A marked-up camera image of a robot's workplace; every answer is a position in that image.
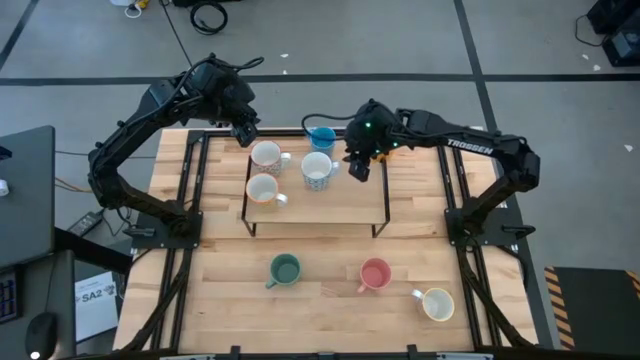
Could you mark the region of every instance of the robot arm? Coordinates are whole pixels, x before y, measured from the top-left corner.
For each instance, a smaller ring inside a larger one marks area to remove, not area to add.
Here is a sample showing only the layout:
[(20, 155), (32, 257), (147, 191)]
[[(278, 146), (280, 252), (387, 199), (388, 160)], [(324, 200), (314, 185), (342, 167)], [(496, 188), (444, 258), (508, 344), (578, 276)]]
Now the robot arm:
[(537, 187), (540, 178), (540, 158), (523, 137), (450, 124), (424, 110), (398, 109), (394, 114), (374, 100), (358, 110), (347, 126), (345, 141), (349, 173), (363, 182), (367, 181), (371, 158), (401, 146), (449, 146), (497, 159), (504, 175), (479, 197), (468, 199), (461, 209), (460, 225), (472, 235), (482, 233), (491, 210), (515, 192)]
[(89, 184), (100, 205), (130, 207), (160, 219), (173, 234), (187, 232), (187, 211), (175, 201), (161, 201), (133, 188), (118, 174), (118, 167), (156, 131), (178, 122), (186, 125), (191, 118), (215, 125), (229, 122), (240, 145), (249, 146), (260, 120), (249, 106), (255, 95), (237, 73), (263, 60), (234, 66), (212, 54), (187, 72), (151, 85), (138, 110), (127, 121), (118, 121), (118, 129), (89, 153)]

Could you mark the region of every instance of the computer mouse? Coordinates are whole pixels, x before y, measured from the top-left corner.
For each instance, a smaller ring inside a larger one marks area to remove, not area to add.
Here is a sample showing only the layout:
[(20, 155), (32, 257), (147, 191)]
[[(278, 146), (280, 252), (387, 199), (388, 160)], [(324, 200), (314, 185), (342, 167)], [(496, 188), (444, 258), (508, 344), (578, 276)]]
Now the computer mouse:
[(56, 315), (43, 312), (29, 323), (24, 347), (27, 356), (33, 360), (45, 360), (53, 355), (58, 339)]

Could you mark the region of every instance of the wooden table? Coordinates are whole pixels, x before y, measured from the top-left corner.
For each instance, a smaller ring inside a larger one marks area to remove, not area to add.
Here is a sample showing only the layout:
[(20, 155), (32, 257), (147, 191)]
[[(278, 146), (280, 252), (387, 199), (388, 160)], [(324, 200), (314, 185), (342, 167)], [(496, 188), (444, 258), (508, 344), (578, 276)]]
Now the wooden table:
[[(164, 130), (152, 195), (176, 198), (187, 133)], [(305, 141), (272, 140), (283, 151)], [(198, 152), (187, 194), (193, 192)], [(404, 352), (407, 344), (416, 344), (419, 351), (473, 348), (455, 250), (447, 241), (435, 149), (394, 152), (388, 165), (391, 223), (376, 239), (370, 226), (342, 224), (260, 224), (257, 237), (251, 238), (240, 220), (247, 154), (232, 138), (214, 138), (209, 144), (203, 235), (193, 255), (181, 353), (228, 353), (232, 345), (250, 353)], [(477, 195), (495, 179), (492, 161), (470, 153), (463, 158), (471, 194)], [(454, 188), (461, 204), (457, 182)], [(521, 334), (535, 342), (518, 262), (495, 248), (483, 250), (493, 298)], [(283, 252), (299, 257), (301, 281), (267, 290), (270, 260)], [(359, 267), (374, 256), (389, 262), (393, 281), (382, 291), (358, 294)], [(165, 250), (154, 250), (132, 269), (114, 348), (128, 343), (155, 307), (164, 259)], [(456, 310), (447, 322), (417, 313), (411, 290), (432, 287), (444, 288), (454, 298)], [(478, 315), (488, 344), (481, 305)], [(169, 343), (172, 319), (165, 319), (163, 345)]]

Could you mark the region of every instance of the keyboard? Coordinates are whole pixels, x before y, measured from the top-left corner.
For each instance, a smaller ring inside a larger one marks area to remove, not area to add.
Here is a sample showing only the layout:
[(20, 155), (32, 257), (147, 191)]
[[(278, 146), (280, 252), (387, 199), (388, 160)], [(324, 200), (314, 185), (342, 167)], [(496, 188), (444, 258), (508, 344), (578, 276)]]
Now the keyboard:
[(0, 324), (19, 318), (19, 310), (16, 273), (3, 271), (0, 273)]

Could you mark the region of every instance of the white mug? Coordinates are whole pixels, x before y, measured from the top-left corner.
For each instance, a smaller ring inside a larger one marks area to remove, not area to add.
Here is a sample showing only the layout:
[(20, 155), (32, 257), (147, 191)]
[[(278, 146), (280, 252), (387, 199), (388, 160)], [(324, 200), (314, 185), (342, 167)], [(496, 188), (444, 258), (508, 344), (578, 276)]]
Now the white mug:
[(276, 202), (279, 206), (287, 205), (286, 195), (278, 193), (278, 181), (269, 174), (257, 174), (247, 181), (247, 196), (260, 205)]
[(420, 290), (413, 290), (411, 295), (419, 300), (420, 312), (435, 321), (447, 321), (453, 316), (455, 305), (453, 298), (446, 290), (431, 288), (424, 294)]
[(279, 176), (290, 161), (291, 154), (281, 152), (273, 141), (260, 141), (251, 149), (251, 162), (258, 172)]
[(321, 152), (312, 152), (302, 159), (302, 176), (307, 187), (321, 191), (329, 186), (329, 179), (340, 169), (340, 163)]

